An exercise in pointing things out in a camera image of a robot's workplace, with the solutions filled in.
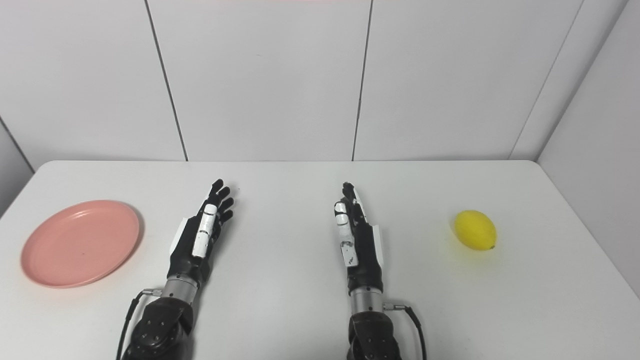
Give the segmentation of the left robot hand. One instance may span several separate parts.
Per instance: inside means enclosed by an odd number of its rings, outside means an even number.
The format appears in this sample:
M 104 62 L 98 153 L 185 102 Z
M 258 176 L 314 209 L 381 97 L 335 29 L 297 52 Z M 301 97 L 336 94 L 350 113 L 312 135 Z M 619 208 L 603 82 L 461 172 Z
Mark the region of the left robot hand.
M 230 187 L 219 178 L 198 212 L 186 219 L 169 258 L 168 279 L 186 277 L 201 286 L 210 278 L 213 246 L 234 214 L 230 193 Z

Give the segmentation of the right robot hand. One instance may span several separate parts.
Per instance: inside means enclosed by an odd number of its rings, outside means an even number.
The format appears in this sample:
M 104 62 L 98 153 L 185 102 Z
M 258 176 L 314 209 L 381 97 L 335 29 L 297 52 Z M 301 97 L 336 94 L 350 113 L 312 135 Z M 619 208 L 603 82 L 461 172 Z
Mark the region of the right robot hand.
M 339 248 L 347 274 L 347 289 L 384 291 L 378 228 L 371 225 L 355 186 L 342 185 L 343 198 L 334 203 Z

